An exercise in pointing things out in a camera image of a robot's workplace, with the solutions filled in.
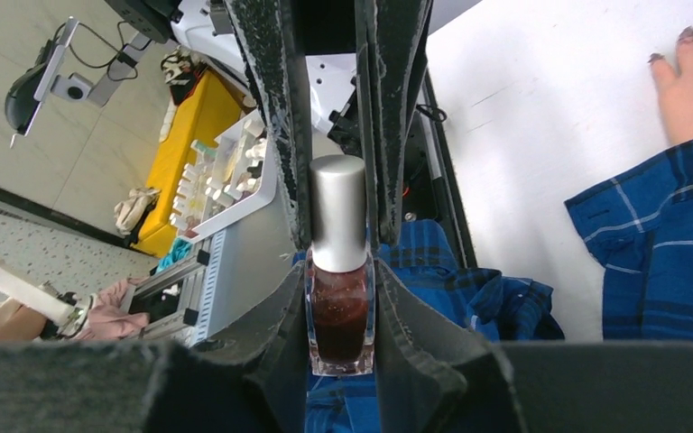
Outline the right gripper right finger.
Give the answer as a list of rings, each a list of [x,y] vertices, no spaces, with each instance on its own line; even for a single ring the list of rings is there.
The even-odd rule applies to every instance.
[[[492,343],[375,278],[384,432],[693,432],[693,343]]]

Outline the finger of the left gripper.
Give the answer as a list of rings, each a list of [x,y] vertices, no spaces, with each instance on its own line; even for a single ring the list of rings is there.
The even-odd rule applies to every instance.
[[[275,146],[290,238],[311,243],[310,83],[296,1],[227,1],[226,9]]]
[[[366,166],[368,239],[395,245],[406,140],[427,68],[428,0],[357,1],[356,91]]]

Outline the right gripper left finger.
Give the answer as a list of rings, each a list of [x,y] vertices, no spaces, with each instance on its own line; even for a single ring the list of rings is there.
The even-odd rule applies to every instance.
[[[301,432],[305,268],[206,342],[0,344],[0,432]]]

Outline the red nail polish bottle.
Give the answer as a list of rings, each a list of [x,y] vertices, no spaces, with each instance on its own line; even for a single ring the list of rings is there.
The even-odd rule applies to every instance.
[[[312,241],[305,307],[311,371],[353,376],[374,369],[374,259],[367,239],[365,163],[334,154],[310,163]]]

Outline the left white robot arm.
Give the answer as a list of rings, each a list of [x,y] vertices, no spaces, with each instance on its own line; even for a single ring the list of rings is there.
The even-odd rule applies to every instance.
[[[180,1],[177,42],[236,74],[259,106],[290,238],[309,247],[313,129],[356,111],[343,151],[365,158],[372,244],[397,244],[403,164],[427,66],[429,1]]]

